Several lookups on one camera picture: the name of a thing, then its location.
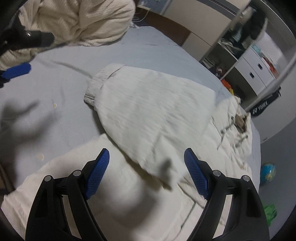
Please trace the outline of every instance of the white drawer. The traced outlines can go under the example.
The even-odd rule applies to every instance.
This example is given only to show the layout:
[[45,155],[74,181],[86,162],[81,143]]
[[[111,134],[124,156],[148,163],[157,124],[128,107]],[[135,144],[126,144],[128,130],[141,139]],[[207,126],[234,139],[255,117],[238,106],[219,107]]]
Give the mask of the white drawer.
[[274,77],[272,76],[266,65],[251,48],[249,48],[244,53],[243,58],[255,70],[265,86],[267,86],[271,81],[274,80]]
[[235,68],[246,79],[257,95],[259,95],[261,91],[265,89],[265,85],[263,84],[262,80],[245,59],[240,59]]

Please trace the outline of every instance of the green object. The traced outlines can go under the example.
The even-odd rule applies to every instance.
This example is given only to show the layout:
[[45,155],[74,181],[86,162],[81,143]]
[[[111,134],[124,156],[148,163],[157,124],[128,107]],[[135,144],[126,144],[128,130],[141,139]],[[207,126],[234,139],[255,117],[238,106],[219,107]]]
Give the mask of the green object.
[[268,226],[271,225],[271,221],[277,216],[276,207],[274,204],[264,207],[264,212],[266,215]]

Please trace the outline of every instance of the light blue bed sheet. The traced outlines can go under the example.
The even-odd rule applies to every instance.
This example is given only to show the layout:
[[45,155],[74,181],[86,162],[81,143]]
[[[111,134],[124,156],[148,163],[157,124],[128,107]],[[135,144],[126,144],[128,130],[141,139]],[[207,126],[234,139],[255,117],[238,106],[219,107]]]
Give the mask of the light blue bed sheet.
[[[103,132],[83,96],[87,82],[111,63],[193,80],[213,89],[217,102],[230,96],[218,78],[153,27],[130,28],[120,40],[100,47],[65,46],[40,53],[28,75],[0,89],[0,161],[15,187],[51,159]],[[259,133],[253,143],[248,163],[258,188]]]

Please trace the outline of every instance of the shelf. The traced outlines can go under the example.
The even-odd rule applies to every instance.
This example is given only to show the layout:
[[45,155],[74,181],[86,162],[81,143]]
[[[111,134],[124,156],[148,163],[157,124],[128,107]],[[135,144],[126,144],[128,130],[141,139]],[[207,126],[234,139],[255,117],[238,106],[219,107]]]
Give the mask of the shelf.
[[228,48],[226,48],[222,43],[218,42],[218,44],[223,48],[225,49],[236,61],[237,61],[237,58],[233,55],[233,53],[230,52],[230,50]]

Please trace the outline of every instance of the black bag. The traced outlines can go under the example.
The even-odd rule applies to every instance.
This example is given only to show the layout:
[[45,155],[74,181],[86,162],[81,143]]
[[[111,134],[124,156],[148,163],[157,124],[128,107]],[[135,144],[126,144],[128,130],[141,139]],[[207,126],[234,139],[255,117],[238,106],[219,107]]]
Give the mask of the black bag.
[[266,107],[268,107],[272,102],[274,102],[279,96],[281,96],[280,91],[281,87],[279,87],[275,92],[271,95],[267,96],[263,100],[261,100],[257,105],[255,105],[251,110],[251,116],[260,115]]

